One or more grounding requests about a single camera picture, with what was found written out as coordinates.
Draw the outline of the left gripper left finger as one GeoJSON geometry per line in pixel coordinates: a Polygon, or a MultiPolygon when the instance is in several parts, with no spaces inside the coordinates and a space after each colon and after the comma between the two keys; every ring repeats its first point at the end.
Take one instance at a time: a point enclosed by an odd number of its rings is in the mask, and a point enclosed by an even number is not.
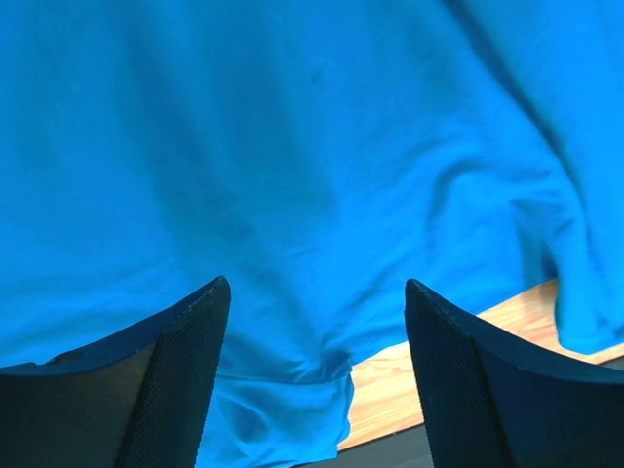
{"type": "Polygon", "coordinates": [[[2,466],[194,466],[230,302],[217,277],[45,364],[3,368],[2,466]]]}

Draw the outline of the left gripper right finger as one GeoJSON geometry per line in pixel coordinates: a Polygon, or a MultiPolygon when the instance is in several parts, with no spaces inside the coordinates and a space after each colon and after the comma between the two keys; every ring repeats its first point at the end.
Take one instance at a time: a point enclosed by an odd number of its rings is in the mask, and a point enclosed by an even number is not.
{"type": "Polygon", "coordinates": [[[622,370],[534,345],[415,280],[405,321],[435,466],[622,467],[622,370]]]}

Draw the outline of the blue t-shirt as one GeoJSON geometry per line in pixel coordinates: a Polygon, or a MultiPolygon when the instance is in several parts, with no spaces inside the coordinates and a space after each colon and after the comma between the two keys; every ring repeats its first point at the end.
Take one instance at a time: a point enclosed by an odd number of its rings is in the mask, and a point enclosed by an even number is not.
{"type": "Polygon", "coordinates": [[[414,278],[623,339],[619,1],[5,1],[1,362],[217,276],[202,467],[334,457],[414,278]]]}

